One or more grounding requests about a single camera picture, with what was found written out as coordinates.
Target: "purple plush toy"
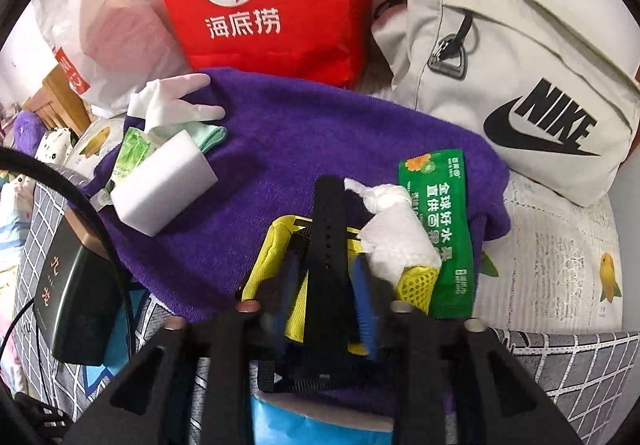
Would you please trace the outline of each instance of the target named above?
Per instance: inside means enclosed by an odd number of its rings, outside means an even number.
[[[14,121],[14,148],[29,156],[35,156],[40,140],[46,132],[47,128],[37,114],[22,110]]]

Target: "green packaging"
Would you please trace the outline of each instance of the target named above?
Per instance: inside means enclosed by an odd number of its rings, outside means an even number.
[[[140,129],[129,127],[122,140],[118,158],[113,166],[111,179],[107,183],[107,192],[111,192],[115,186],[126,178],[131,171],[151,156],[159,144],[151,141]]]
[[[442,258],[429,315],[438,319],[470,317],[474,258],[466,221],[462,151],[442,150],[401,161],[398,181],[411,195],[414,212]]]

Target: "black strap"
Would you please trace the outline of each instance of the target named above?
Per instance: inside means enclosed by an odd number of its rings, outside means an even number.
[[[474,14],[469,10],[465,10],[465,18],[460,25],[460,29],[452,41],[449,41],[446,46],[440,52],[440,60],[447,60],[451,57],[455,57],[459,52],[462,44],[465,41],[466,36],[471,30],[471,25],[474,23]]]
[[[274,361],[258,362],[258,389],[263,393],[275,393],[276,363]]]
[[[320,354],[346,353],[353,289],[347,270],[344,183],[320,176],[314,192],[311,242],[306,256],[308,284],[304,344]],[[351,294],[351,310],[348,305]]]
[[[116,249],[113,246],[113,241],[109,236],[109,232],[104,223],[100,219],[100,216],[93,208],[89,199],[82,193],[82,191],[76,187],[71,181],[66,179],[61,174],[57,173],[48,165],[35,158],[17,152],[12,149],[0,147],[0,168],[14,174],[24,174],[36,181],[39,181],[44,186],[55,190],[62,196],[64,196],[73,206],[74,210],[84,217],[84,219],[94,229],[98,238],[100,239],[111,264],[115,272],[114,279],[118,287],[118,292],[124,302],[124,309],[127,321],[127,333],[129,335],[129,342],[127,346],[129,348],[129,357],[133,354],[136,346],[136,340],[133,327],[133,309],[131,306],[131,299],[127,292],[127,284],[130,279],[129,271],[124,267]]]

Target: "pillow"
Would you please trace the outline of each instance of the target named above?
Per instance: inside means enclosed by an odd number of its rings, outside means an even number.
[[[62,165],[73,149],[71,129],[56,128],[45,134],[36,152],[36,160]]]
[[[10,324],[11,320],[0,316],[0,335],[2,335],[0,337],[0,343],[2,343],[2,338],[6,330],[9,329]],[[9,338],[9,342],[0,360],[0,377],[2,377],[4,383],[9,387],[12,395],[15,393],[29,394],[27,377],[20,365],[20,359],[15,350],[13,337]]]
[[[20,264],[33,212],[35,182],[21,175],[0,192],[0,271]]]

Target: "yellow fruit print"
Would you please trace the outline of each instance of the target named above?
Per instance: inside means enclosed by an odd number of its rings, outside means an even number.
[[[89,143],[87,143],[84,149],[80,151],[80,154],[84,155],[85,158],[89,158],[94,154],[99,154],[100,149],[102,149],[104,142],[106,142],[107,138],[109,138],[110,133],[111,129],[109,127],[105,127],[104,129],[102,129],[91,140],[89,140]]]
[[[419,172],[422,169],[422,166],[428,163],[430,159],[431,154],[425,154],[423,156],[418,156],[417,158],[411,158],[411,160],[405,161],[404,166],[411,172]]]
[[[600,260],[600,281],[602,282],[602,295],[600,296],[600,302],[607,299],[611,304],[613,297],[622,297],[620,286],[616,282],[616,273],[613,268],[613,257],[610,253],[605,252],[602,254]]]

